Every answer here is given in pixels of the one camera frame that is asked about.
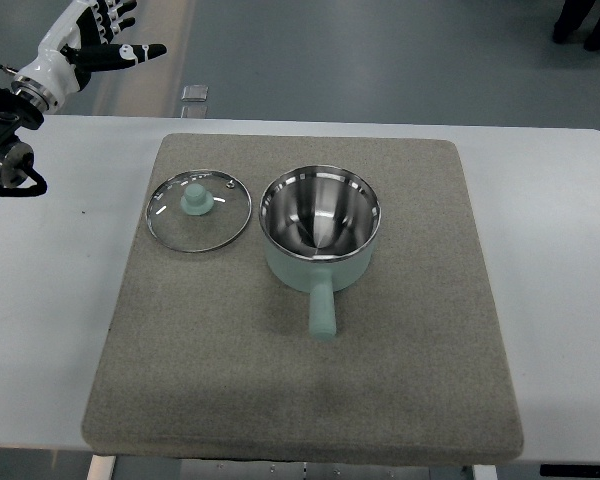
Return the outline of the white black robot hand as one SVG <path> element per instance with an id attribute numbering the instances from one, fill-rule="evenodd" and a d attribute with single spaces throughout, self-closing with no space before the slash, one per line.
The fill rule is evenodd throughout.
<path id="1" fill-rule="evenodd" d="M 167 53 L 163 44 L 117 43 L 135 24 L 135 1 L 72 1 L 41 40 L 37 57 L 19 69 L 13 93 L 41 113 L 54 113 L 95 72 L 134 67 Z"/>

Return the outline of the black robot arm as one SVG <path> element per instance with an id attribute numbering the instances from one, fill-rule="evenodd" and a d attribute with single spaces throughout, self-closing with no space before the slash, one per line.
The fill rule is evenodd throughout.
<path id="1" fill-rule="evenodd" d="M 17 136 L 20 128 L 38 129 L 47 109 L 48 102 L 27 78 L 17 80 L 11 90 L 0 88 L 0 198 L 47 192 L 46 180 L 34 168 L 32 147 Z"/>

